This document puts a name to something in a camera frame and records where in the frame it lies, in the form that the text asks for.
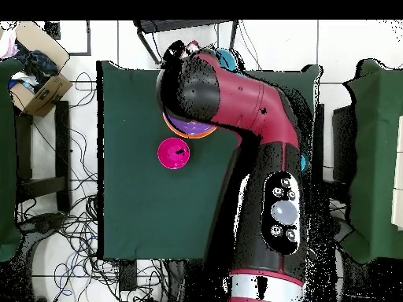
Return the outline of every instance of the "pink bowl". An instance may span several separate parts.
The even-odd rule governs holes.
[[[179,169],[189,160],[190,150],[184,140],[168,138],[158,146],[157,156],[164,167]]]

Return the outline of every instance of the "table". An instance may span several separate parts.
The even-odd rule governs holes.
[[[103,111],[104,123],[104,153],[98,159],[105,166],[98,256],[107,260],[202,258],[236,147],[231,132],[217,129],[205,138],[185,140],[190,161],[184,168],[162,167],[157,147],[175,135],[157,105],[158,72],[97,63],[98,94],[103,97],[98,112]],[[316,65],[302,72],[249,72],[282,88],[293,108],[311,117],[320,73]],[[310,155],[310,142],[302,146]]]

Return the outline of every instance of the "green fabric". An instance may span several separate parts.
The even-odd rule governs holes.
[[[346,83],[356,99],[357,174],[349,191],[350,220],[357,231],[342,245],[359,263],[403,259],[403,232],[391,223],[403,71],[365,60],[359,73]]]
[[[175,137],[157,105],[159,71],[121,70],[102,62],[104,100],[104,257],[202,258],[216,201],[237,139],[217,129],[186,140],[190,160],[160,165],[157,147]],[[291,90],[306,90],[313,110],[318,66],[300,72],[251,72]]]
[[[9,94],[11,76],[24,66],[17,59],[0,61],[0,262],[14,256],[20,232],[14,223],[17,192],[17,144],[13,101]]]

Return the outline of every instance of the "black cable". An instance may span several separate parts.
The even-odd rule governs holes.
[[[242,26],[243,26],[243,30],[245,30],[245,33],[246,33],[246,36],[248,37],[248,40],[250,41],[250,44],[252,44],[252,47],[253,47],[253,49],[254,49],[254,51],[255,51],[256,59],[257,59],[257,60],[256,60],[257,66],[259,66],[259,69],[261,70],[261,65],[259,64],[259,57],[257,56],[257,52],[256,52],[255,45],[253,44],[252,39],[250,39],[250,37],[249,37],[249,35],[248,35],[248,31],[247,31],[246,28],[245,28],[245,22],[244,22],[244,20],[242,20]]]
[[[256,64],[257,64],[257,69],[260,69],[260,70],[261,70],[262,68],[261,68],[261,65],[259,64],[259,61],[254,57],[254,55],[252,55],[252,52],[250,52],[249,47],[247,46],[245,37],[243,37],[242,29],[241,29],[240,26],[239,26],[239,30],[240,30],[240,32],[241,32],[241,36],[242,36],[243,42],[245,43],[245,48],[248,50],[249,54],[250,54],[250,55],[252,56],[252,58],[255,60],[255,62],[256,62]]]
[[[154,25],[154,27],[155,27],[155,31],[154,31],[154,32],[158,32],[158,28],[157,28],[157,25],[155,24],[155,22],[152,20],[151,23],[152,23],[152,24]],[[158,50],[157,43],[155,42],[154,32],[152,32],[151,35],[153,36],[153,41],[154,41],[154,45],[155,45],[155,50],[157,50],[158,56],[160,57],[160,59],[161,59],[161,61],[162,61],[162,56],[160,55],[160,51]]]
[[[29,208],[27,208],[27,209],[25,210],[25,212],[24,212],[24,218],[25,218],[26,220],[28,220],[28,218],[27,218],[27,213],[28,213],[28,211],[29,211],[31,208],[34,208],[34,207],[36,206],[36,204],[37,204],[36,198],[33,198],[33,200],[34,200],[34,204],[33,204],[32,206],[30,206]]]

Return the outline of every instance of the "floor tile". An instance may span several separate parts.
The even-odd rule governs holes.
[[[319,64],[324,67],[322,82],[352,79],[357,63],[362,59],[375,58],[390,68],[401,65],[402,36],[403,23],[392,20],[320,20]]]
[[[61,288],[66,284],[67,278],[57,278]],[[52,302],[61,289],[56,285],[53,277],[33,277],[32,285],[36,296],[45,296],[48,302]],[[116,283],[110,284],[111,290],[118,295]],[[108,286],[89,278],[70,278],[64,289],[64,294],[58,297],[57,302],[118,302],[115,296],[108,290]]]
[[[61,74],[71,81],[76,80],[82,72],[87,72],[92,80],[96,80],[96,61],[117,63],[117,21],[92,20],[90,28],[91,55],[71,56],[61,70]]]
[[[306,65],[316,63],[316,20],[245,20],[244,24],[247,34],[240,24],[234,48],[240,52],[246,69],[257,69],[256,61],[245,48],[246,44],[255,55],[248,35],[265,70],[300,71]],[[222,30],[229,44],[231,24]]]
[[[66,263],[73,253],[66,238],[60,234],[50,236],[41,241],[35,251],[32,274],[53,276],[57,265]]]
[[[349,91],[341,84],[321,84],[319,103],[324,104],[324,166],[333,167],[333,126],[331,117],[335,109],[351,105]],[[324,168],[324,178],[333,179],[333,171]]]
[[[152,34],[145,34],[146,41],[159,59],[155,49]],[[197,40],[200,46],[207,46],[216,41],[216,32],[212,25],[162,31],[154,34],[155,42],[161,56],[169,46],[178,39],[185,44]],[[157,69],[153,58],[137,36],[137,27],[131,20],[119,21],[119,63],[122,68],[130,69]]]
[[[342,301],[342,288],[343,288],[344,279],[339,278],[336,282],[336,292],[337,292],[337,300],[338,302]]]
[[[88,51],[87,22],[85,20],[61,20],[60,32],[61,38],[57,42],[68,53],[86,53]]]
[[[85,196],[98,193],[98,184],[96,182],[72,182],[72,205],[76,204],[71,210],[71,214],[78,216],[86,211],[87,200],[81,200]]]
[[[72,182],[72,188],[75,189],[79,185],[79,182]],[[96,194],[97,185],[92,182],[84,182],[82,187],[77,190],[72,191],[72,203],[75,203],[78,199],[83,197],[83,193],[86,195]],[[29,207],[28,203],[31,201],[24,203],[23,208],[26,209]],[[71,215],[78,216],[82,212],[85,211],[85,201],[78,204],[72,212]],[[43,206],[35,206],[31,211],[33,213],[49,213],[51,212],[49,208]],[[66,238],[61,236],[60,234],[54,234],[43,240],[39,243],[38,248],[36,249],[34,255],[33,262],[33,275],[53,275],[56,266],[60,263],[66,263],[68,258],[74,253],[72,246],[68,242]]]
[[[87,92],[79,93],[82,94],[78,94],[74,99],[75,103],[79,102],[79,99],[82,98],[81,96],[85,97],[87,95]],[[70,163],[74,171],[71,174],[72,179],[86,179],[89,175],[98,171],[98,105],[96,92],[92,94],[94,94],[94,98],[88,105],[70,109],[70,135],[72,138]],[[85,163],[88,169],[87,172],[84,171],[82,162]]]
[[[403,152],[396,154],[396,168],[394,172],[394,187],[403,190]]]
[[[403,228],[403,190],[394,190],[392,224]]]
[[[403,116],[399,118],[399,135],[397,141],[397,151],[403,152]]]
[[[344,277],[342,255],[338,250],[336,250],[336,272],[338,278]]]

